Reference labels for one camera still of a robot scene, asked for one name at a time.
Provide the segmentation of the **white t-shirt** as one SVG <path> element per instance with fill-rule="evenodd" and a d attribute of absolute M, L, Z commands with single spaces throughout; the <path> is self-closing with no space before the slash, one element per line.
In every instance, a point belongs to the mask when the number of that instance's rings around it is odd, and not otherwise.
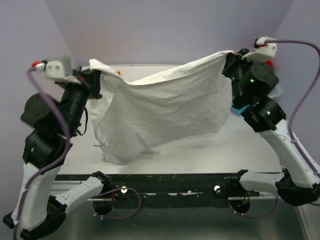
<path fill-rule="evenodd" d="M 232 105 L 231 80 L 223 76 L 227 51 L 129 82 L 97 59 L 100 99 L 87 102 L 102 160 L 127 165 L 141 153 L 191 136 L 216 133 Z"/>

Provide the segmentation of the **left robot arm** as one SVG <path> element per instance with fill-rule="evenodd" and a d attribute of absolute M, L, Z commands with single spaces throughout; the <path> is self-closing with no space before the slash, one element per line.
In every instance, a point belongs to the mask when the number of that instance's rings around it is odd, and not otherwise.
<path fill-rule="evenodd" d="M 67 214 L 89 198 L 107 197 L 111 179 L 94 172 L 61 196 L 51 195 L 54 180 L 78 134 L 89 99 L 100 99 L 99 70 L 74 70 L 74 83 L 62 83 L 60 101 L 39 90 L 24 106 L 21 120 L 33 128 L 25 139 L 23 182 L 15 210 L 3 217 L 14 239 L 38 240 L 54 233 Z"/>

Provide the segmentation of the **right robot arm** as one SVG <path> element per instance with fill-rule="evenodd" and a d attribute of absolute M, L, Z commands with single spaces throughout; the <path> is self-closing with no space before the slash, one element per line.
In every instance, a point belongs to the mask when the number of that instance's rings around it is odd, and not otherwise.
<path fill-rule="evenodd" d="M 320 197 L 319 165 L 305 162 L 307 153 L 288 130 L 287 116 L 268 96 L 279 82 L 273 68 L 265 61 L 253 61 L 253 52 L 243 48 L 228 53 L 222 74 L 231 79 L 232 104 L 245 108 L 245 122 L 273 148 L 286 169 L 280 173 L 240 170 L 229 183 L 230 191 L 241 196 L 247 191 L 276 194 L 291 206 L 302 206 Z"/>

